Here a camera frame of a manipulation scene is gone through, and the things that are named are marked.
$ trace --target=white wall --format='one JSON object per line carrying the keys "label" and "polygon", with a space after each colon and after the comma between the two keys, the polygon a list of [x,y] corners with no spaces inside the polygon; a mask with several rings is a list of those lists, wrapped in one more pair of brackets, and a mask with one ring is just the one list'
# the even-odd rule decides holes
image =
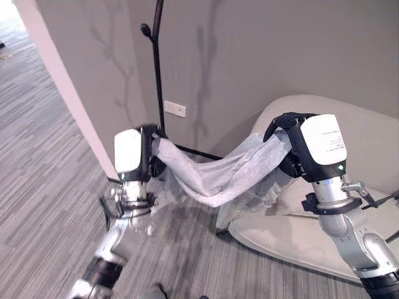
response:
{"label": "white wall", "polygon": [[[156,99],[150,43],[156,1],[128,1],[142,94]],[[160,31],[169,137],[224,155],[273,100],[309,93],[398,117],[398,1],[167,0]]]}
{"label": "white wall", "polygon": [[37,0],[83,106],[113,161],[113,137],[158,121],[138,82],[128,1]]}
{"label": "white wall", "polygon": [[90,118],[85,111],[79,95],[76,92],[69,74],[62,63],[61,57],[57,51],[49,31],[44,24],[34,1],[15,0],[18,12],[28,30],[31,39],[35,43],[47,70],[51,74],[55,85],[57,86],[62,98],[65,101],[72,116],[75,118],[85,139],[88,141],[105,174],[110,178],[117,178],[113,163],[105,151],[102,141],[93,127]]}

